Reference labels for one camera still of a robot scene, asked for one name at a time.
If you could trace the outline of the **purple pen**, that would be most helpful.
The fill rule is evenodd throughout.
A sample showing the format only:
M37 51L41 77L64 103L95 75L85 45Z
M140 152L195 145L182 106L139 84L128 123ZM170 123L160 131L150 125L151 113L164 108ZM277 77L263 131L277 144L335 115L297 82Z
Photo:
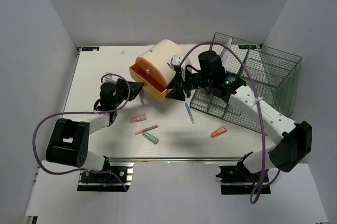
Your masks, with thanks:
M143 93L143 91L140 92L140 100L141 100L141 104L144 105L144 93Z

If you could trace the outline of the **cream round drawer box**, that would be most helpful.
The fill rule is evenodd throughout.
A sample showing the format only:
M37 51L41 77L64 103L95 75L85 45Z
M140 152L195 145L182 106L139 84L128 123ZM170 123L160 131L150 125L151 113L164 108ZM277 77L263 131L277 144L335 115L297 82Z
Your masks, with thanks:
M130 76L136 82L143 82L144 89L163 103L169 93L166 87L175 75L170 68L171 58L177 56L181 60L185 55L182 46L164 39L136 58L129 67Z

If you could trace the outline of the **white silver-spined booklet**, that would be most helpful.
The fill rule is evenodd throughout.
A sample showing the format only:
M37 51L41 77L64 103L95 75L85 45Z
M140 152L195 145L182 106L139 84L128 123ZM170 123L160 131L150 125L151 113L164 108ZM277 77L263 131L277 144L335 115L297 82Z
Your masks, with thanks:
M231 47L232 45L232 38L230 38L227 43L226 43L226 46L228 48ZM222 62L222 66L224 67L225 71L227 72L228 71L228 65L229 65L229 56L230 56L230 52L224 48L220 54L220 57L221 57L221 62Z

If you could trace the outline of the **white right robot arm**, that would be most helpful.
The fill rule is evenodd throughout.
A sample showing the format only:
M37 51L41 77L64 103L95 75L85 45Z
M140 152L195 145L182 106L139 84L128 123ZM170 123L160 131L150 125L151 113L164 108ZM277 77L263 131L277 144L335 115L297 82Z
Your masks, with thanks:
M252 85L247 85L238 75L225 71L216 52L202 52L198 60L200 69L192 73L181 56L172 56L170 68L175 71L175 76L167 86L169 93L166 98L184 101L192 90L207 88L215 97L260 124L262 135L268 136L274 146L241 158L237 163L237 173L242 180L252 180L262 169L277 168L290 172L310 153L312 126L309 123L297 123L255 96Z

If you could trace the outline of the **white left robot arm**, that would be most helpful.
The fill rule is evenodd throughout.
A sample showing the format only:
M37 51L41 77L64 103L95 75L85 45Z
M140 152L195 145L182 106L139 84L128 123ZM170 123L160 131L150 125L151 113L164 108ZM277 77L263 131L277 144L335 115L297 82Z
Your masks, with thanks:
M107 157L88 150L89 136L111 126L117 118L117 109L125 101L132 101L143 89L143 82L104 82L100 98L95 102L92 114L75 121L60 118L56 121L46 150L46 160L87 170L99 181L107 181L111 168Z

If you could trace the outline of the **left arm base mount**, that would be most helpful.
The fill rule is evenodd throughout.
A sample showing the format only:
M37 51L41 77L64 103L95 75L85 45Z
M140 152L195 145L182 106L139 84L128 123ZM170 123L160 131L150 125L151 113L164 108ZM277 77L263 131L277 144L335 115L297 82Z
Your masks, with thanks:
M77 191L82 192L126 192L129 189L133 177L133 162L111 162L110 171L116 176L103 173L95 174L89 171L80 173Z

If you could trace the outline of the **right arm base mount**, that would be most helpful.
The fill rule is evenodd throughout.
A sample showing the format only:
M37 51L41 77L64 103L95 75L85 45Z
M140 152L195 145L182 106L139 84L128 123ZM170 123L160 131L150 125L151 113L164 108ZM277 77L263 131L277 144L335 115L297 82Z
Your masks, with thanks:
M247 175L238 166L219 166L215 177L220 183L221 195L249 195L258 184L261 173Z

